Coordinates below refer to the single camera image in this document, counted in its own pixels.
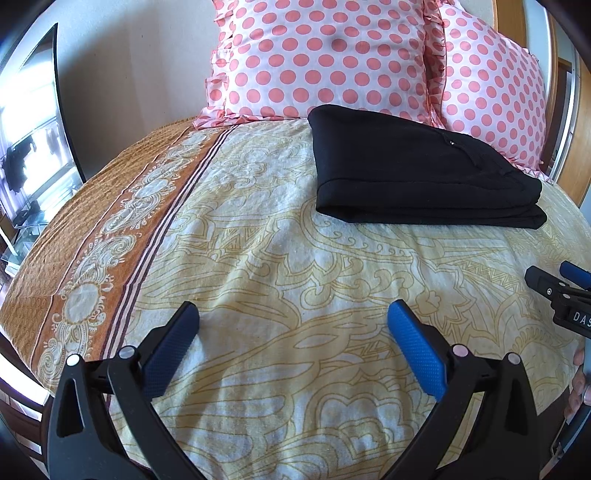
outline bed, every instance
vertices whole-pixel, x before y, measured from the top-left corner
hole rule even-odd
[[[54,391],[70,353],[110,357],[195,303],[199,336],[153,405],[210,478],[383,475],[434,406],[388,333],[396,299],[450,343],[520,354],[539,413],[568,386],[579,338],[523,280],[530,265],[591,268],[591,228],[558,185],[543,184],[535,231],[348,224],[318,214],[315,194],[305,119],[162,127],[57,214],[0,325]]]

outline hand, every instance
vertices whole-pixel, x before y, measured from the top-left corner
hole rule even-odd
[[[581,406],[581,400],[585,405],[591,405],[591,387],[585,389],[586,380],[583,373],[583,361],[585,359],[585,349],[580,348],[574,353],[573,363],[579,367],[573,378],[573,390],[569,396],[569,405],[564,409],[564,417],[570,420]]]

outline pink polka dot pillowcase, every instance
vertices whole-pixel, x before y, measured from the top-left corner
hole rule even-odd
[[[220,47],[198,127],[305,118],[323,103],[431,124],[423,0],[214,5]]]
[[[440,4],[427,28],[428,89],[441,127],[478,138],[547,180],[539,168],[546,124],[537,60],[453,3]]]

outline orange patterned border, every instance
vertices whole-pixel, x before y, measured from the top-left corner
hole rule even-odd
[[[35,342],[31,366],[57,385],[65,359],[111,356],[176,211],[233,128],[186,129],[117,195],[72,259]]]

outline blue gripper pad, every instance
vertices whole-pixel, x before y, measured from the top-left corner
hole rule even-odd
[[[154,337],[161,332],[165,333],[154,345],[151,355],[142,366],[144,397],[152,400],[164,395],[198,331],[199,311],[193,303],[188,301],[181,305],[165,326],[150,331],[144,342],[153,340],[149,338],[153,332]]]
[[[388,328],[421,388],[440,401],[447,390],[445,363],[422,331],[424,326],[403,300],[388,308]]]
[[[573,265],[571,262],[562,262],[560,274],[567,280],[576,283],[579,287],[591,290],[591,273]]]

